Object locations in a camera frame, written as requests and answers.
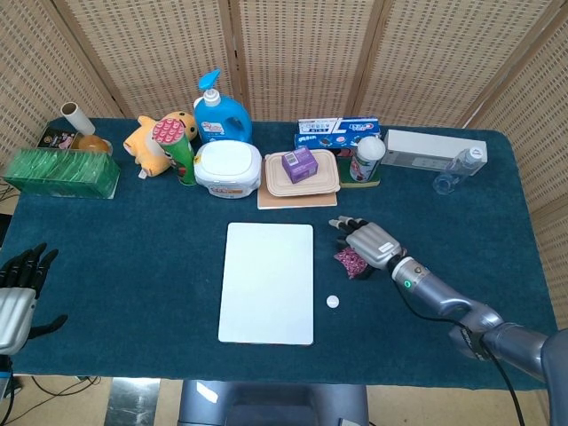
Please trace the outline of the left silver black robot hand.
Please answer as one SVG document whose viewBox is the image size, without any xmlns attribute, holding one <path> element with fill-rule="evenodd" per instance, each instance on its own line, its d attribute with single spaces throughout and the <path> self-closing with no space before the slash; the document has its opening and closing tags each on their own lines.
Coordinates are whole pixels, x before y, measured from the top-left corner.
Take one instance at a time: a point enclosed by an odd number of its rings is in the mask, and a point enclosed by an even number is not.
<svg viewBox="0 0 568 426">
<path fill-rule="evenodd" d="M 66 314 L 52 322 L 33 326 L 37 301 L 57 249 L 44 253 L 45 242 L 10 258 L 1 267 L 1 355 L 12 356 L 28 340 L 56 332 L 67 322 Z"/>
</svg>

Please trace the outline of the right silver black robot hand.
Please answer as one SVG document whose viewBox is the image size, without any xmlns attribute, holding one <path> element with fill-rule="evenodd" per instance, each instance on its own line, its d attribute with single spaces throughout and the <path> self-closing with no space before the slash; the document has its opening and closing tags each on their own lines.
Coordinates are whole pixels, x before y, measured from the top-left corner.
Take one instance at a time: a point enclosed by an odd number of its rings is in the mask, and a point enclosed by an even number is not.
<svg viewBox="0 0 568 426">
<path fill-rule="evenodd" d="M 375 270 L 389 271 L 406 256 L 406 249 L 381 226 L 363 218 L 340 216 L 328 224 L 343 232 L 342 249 L 334 255 L 350 279 L 365 280 Z"/>
</svg>

